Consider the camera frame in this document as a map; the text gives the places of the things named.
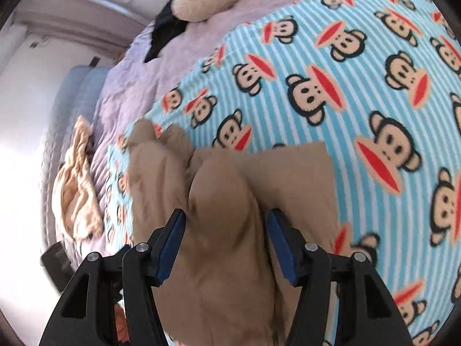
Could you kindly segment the person's right hand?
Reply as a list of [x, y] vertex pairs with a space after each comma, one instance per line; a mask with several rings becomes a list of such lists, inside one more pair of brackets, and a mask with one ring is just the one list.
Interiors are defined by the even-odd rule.
[[116, 334], [117, 334], [118, 342], [123, 344], [130, 340], [128, 328], [127, 328], [126, 316], [124, 314], [124, 311], [118, 304], [115, 304], [114, 308], [115, 308]]

